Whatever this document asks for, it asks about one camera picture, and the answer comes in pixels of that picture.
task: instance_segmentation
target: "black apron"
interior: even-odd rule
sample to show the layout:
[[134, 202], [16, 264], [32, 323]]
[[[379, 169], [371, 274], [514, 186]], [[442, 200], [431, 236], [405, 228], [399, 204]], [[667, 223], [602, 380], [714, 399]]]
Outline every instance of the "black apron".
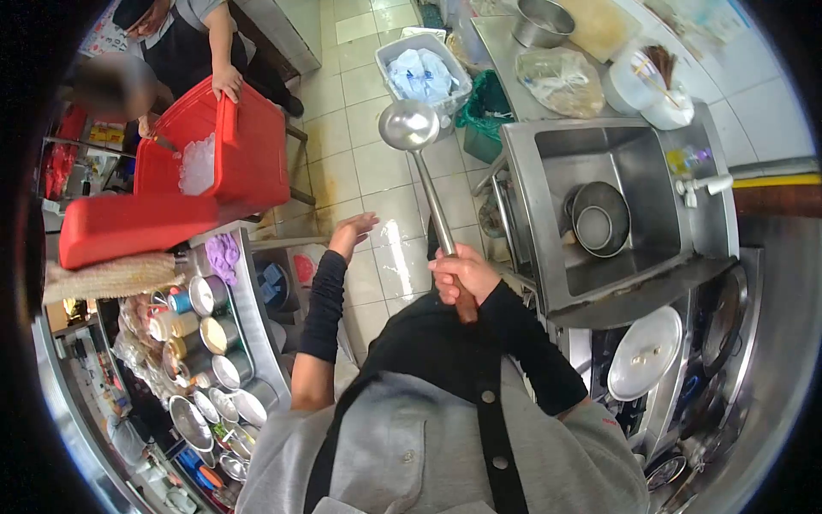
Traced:
[[427, 294], [392, 317], [369, 346], [359, 375], [339, 399], [314, 460], [303, 512], [310, 514], [328, 496], [343, 416], [367, 385], [380, 379], [381, 372], [421, 378], [475, 404], [494, 508], [500, 514], [528, 512], [500, 405], [501, 356], [500, 341], [483, 326], [482, 319], [461, 325], [454, 308], [439, 302], [435, 294]]
[[[140, 50], [157, 80], [169, 87], [176, 100], [211, 75], [211, 46], [208, 33], [185, 21], [176, 5], [169, 14], [173, 22], [157, 44], [149, 49], [142, 40]], [[231, 41], [231, 64], [245, 75], [248, 57], [239, 32], [234, 32]]]

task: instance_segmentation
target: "wooden handle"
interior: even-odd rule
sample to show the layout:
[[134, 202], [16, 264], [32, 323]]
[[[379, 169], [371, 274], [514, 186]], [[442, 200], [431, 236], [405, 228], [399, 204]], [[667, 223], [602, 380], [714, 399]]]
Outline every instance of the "wooden handle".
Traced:
[[[448, 257], [459, 258], [457, 255], [449, 255]], [[469, 293], [465, 286], [462, 285], [462, 282], [459, 281], [459, 277], [457, 275], [452, 276], [454, 277], [454, 285], [459, 288], [459, 296], [457, 297], [456, 304], [459, 322], [463, 325], [476, 323], [478, 320], [476, 298], [474, 298], [473, 294]]]

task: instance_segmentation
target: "black arm sleeve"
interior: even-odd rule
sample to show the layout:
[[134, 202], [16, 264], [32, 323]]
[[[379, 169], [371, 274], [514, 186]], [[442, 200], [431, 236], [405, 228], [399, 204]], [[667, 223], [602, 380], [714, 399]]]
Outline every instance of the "black arm sleeve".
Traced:
[[505, 351], [519, 360], [546, 414], [560, 414], [588, 395], [582, 377], [508, 284], [501, 280], [479, 310]]
[[300, 352], [335, 363], [337, 323], [343, 316], [343, 280], [348, 265], [343, 256], [326, 251], [317, 266], [302, 330]]

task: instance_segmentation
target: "purple cloth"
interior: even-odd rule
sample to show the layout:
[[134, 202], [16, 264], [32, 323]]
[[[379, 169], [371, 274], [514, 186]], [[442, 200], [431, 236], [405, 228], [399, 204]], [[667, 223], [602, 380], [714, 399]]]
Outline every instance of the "purple cloth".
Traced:
[[219, 234], [205, 242], [205, 254], [211, 269], [228, 285], [237, 285], [234, 265], [240, 260], [240, 248], [231, 234]]

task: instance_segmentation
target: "black cap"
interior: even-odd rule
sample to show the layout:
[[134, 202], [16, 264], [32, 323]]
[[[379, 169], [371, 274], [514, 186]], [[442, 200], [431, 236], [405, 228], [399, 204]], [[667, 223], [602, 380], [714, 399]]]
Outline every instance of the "black cap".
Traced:
[[114, 10], [111, 21], [121, 29], [127, 30], [151, 9], [153, 3], [154, 0], [122, 0]]

